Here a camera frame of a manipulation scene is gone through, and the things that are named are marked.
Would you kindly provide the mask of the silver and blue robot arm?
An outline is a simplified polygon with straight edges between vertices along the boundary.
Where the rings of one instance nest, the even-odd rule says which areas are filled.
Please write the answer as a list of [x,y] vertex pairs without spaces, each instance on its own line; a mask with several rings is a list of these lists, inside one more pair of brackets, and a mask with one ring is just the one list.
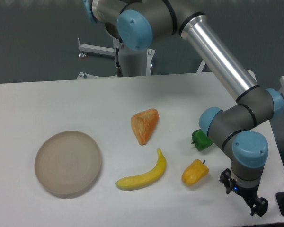
[[117,75],[146,75],[150,45],[179,33],[202,57],[236,101],[226,111],[207,109],[199,119],[203,133],[231,160],[221,173],[226,192],[241,196],[251,214],[263,216],[268,201],[257,195],[268,157],[268,142],[253,131],[284,108],[282,95],[262,89],[232,56],[206,21],[205,13],[189,0],[85,0],[91,22],[102,22],[118,40],[114,45]]

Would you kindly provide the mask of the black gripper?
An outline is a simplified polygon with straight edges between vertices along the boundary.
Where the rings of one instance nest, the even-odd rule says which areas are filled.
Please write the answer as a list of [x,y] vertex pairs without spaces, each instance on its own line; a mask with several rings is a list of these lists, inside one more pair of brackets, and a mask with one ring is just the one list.
[[259,198],[257,194],[261,177],[251,181],[243,180],[227,168],[221,173],[219,181],[224,185],[227,194],[234,192],[244,199],[251,209],[251,216],[262,217],[268,211],[268,200]]

